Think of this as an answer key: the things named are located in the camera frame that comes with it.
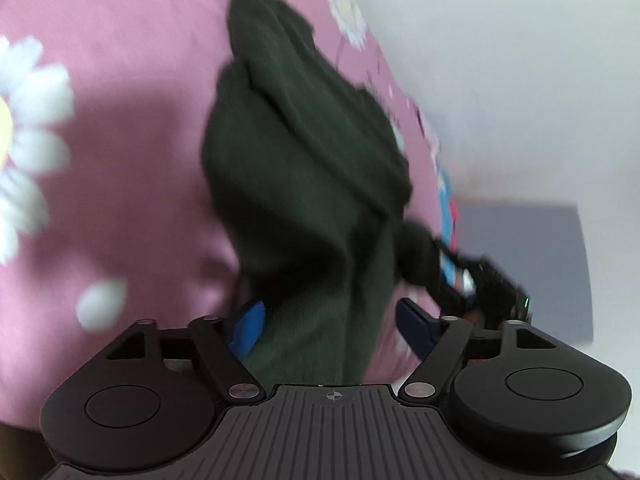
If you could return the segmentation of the pink floral bed sheet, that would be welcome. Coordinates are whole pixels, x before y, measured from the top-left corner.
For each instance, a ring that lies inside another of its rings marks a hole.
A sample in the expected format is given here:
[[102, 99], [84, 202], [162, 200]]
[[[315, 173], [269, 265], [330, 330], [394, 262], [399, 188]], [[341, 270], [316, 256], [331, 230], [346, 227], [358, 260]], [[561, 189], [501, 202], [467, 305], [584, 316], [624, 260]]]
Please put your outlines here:
[[[286, 0], [386, 109], [408, 215], [442, 226], [436, 140], [354, 0]], [[228, 62], [229, 0], [1, 0], [1, 419], [139, 318], [181, 327], [240, 301], [200, 164]]]

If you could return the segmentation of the dark green knit garment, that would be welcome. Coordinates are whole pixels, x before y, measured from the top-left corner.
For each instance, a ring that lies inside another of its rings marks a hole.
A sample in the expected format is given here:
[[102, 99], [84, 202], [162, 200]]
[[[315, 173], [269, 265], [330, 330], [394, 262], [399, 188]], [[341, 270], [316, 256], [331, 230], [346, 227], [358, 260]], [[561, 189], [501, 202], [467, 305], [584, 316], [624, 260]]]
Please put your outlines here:
[[371, 93], [282, 0], [231, 0], [231, 62], [201, 150], [217, 216], [266, 310], [246, 367], [265, 386], [392, 382], [392, 298], [432, 286], [434, 238], [405, 210], [407, 159]]

